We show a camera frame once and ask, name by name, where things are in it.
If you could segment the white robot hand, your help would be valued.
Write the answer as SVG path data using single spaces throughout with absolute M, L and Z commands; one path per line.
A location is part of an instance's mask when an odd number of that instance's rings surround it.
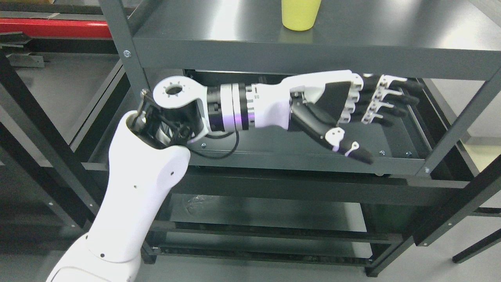
M 379 88 L 390 90 L 379 91 Z M 300 74 L 277 84 L 255 83 L 250 87 L 250 125 L 288 130 L 292 120 L 320 146 L 371 165 L 374 163 L 371 152 L 348 138 L 337 123 L 350 121 L 392 127 L 394 122 L 386 115 L 401 118 L 407 115 L 407 110 L 397 104 L 419 103 L 418 98 L 399 89 L 416 93 L 424 86 L 408 78 L 383 74 L 361 76 L 351 70 Z

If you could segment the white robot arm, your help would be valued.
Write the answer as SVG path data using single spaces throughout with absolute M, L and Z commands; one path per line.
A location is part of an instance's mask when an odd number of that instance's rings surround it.
M 392 75 L 335 70 L 283 78 L 276 84 L 208 87 L 186 76 L 145 89 L 124 114 L 109 148 L 106 193 L 90 229 L 48 275 L 48 282 L 133 282 L 148 230 L 171 189 L 185 176 L 188 145 L 212 133 L 262 127 L 301 130 L 320 146 L 359 162 L 373 155 L 346 136 L 343 123 L 391 126 L 424 86 Z

